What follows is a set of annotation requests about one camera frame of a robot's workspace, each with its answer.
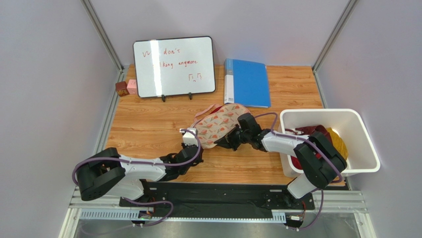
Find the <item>floral mesh laundry bag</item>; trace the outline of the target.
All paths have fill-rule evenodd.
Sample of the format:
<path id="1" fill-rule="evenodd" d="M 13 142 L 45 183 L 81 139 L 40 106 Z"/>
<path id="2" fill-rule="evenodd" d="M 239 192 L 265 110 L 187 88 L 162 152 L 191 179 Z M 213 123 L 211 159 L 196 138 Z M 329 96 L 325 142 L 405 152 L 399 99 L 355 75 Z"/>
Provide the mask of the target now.
<path id="1" fill-rule="evenodd" d="M 211 149 L 219 139 L 235 128 L 239 116 L 249 112 L 250 110 L 241 104 L 213 104 L 194 116 L 191 127 L 198 131 L 201 146 Z"/>

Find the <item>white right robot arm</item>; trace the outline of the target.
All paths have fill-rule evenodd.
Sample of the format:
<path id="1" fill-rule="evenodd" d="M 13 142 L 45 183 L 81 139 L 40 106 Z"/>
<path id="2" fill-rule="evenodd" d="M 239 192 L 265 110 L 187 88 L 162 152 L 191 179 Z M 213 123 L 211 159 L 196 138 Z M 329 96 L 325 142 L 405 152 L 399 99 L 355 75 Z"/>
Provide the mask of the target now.
<path id="1" fill-rule="evenodd" d="M 288 192 L 296 199 L 342 181 L 341 173 L 347 167 L 346 160 L 323 133 L 293 135 L 273 128 L 262 129 L 250 113 L 239 116 L 235 127 L 215 144 L 234 151 L 241 144 L 250 144 L 256 150 L 297 158 L 303 173 L 287 185 Z"/>

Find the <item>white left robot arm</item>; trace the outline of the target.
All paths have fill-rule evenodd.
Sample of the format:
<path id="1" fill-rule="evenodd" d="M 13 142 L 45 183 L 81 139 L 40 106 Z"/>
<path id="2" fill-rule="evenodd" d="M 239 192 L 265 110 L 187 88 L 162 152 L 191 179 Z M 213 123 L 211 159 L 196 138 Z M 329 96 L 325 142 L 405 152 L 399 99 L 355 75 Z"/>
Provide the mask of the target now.
<path id="1" fill-rule="evenodd" d="M 178 153 L 156 159 L 137 159 L 107 148 L 77 164 L 72 180 L 81 199 L 92 201 L 104 195 L 136 200 L 145 194 L 147 181 L 171 181 L 203 162 L 203 148 L 183 145 Z"/>

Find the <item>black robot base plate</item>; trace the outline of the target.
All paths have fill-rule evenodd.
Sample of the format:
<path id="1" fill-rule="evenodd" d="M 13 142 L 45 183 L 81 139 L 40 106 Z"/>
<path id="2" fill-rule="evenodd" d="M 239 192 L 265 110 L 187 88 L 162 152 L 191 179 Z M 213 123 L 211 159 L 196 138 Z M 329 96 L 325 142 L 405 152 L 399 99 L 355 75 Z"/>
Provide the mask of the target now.
<path id="1" fill-rule="evenodd" d="M 137 201 L 170 201 L 172 218 L 264 219 L 273 210 L 316 208 L 310 193 L 295 199 L 285 185 L 150 182 Z"/>

